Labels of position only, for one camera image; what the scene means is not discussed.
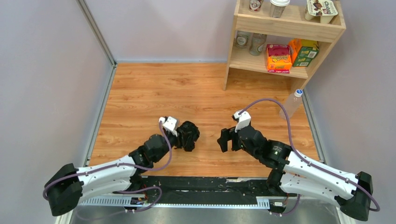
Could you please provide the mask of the black folding umbrella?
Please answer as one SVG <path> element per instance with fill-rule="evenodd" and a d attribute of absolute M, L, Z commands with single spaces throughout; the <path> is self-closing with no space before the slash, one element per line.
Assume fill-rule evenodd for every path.
<path fill-rule="evenodd" d="M 198 127 L 190 122 L 185 121 L 177 128 L 177 130 L 185 130 L 186 131 L 186 152 L 192 152 L 195 148 L 195 143 L 197 142 L 198 138 L 200 137 L 200 132 Z"/>

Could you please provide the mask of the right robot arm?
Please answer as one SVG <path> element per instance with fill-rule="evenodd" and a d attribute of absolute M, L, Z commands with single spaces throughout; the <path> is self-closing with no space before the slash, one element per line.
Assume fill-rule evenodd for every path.
<path fill-rule="evenodd" d="M 222 129 L 217 140 L 222 152 L 228 150 L 229 141 L 233 151 L 243 150 L 272 169 L 266 181 L 270 192 L 314 197 L 338 206 L 353 219 L 368 220 L 373 193 L 370 174 L 344 172 L 297 154 L 290 145 L 268 140 L 252 126 Z"/>

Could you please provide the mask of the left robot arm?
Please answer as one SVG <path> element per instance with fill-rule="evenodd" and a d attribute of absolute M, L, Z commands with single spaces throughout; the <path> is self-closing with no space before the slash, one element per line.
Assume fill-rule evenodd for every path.
<path fill-rule="evenodd" d="M 126 191 L 131 178 L 154 169 L 172 148 L 191 151 L 196 138 L 185 131 L 177 136 L 153 134 L 143 145 L 117 160 L 92 167 L 77 168 L 72 163 L 63 165 L 44 185 L 43 197 L 48 201 L 53 216 L 63 215 L 82 201 L 106 193 Z"/>

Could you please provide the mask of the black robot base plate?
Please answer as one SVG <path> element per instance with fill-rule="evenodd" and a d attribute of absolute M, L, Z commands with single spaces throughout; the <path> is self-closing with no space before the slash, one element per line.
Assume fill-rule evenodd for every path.
<path fill-rule="evenodd" d="M 143 176 L 142 187 L 157 186 L 162 190 L 158 203 L 204 205 L 252 205 L 257 197 L 279 197 L 268 189 L 266 178 Z"/>

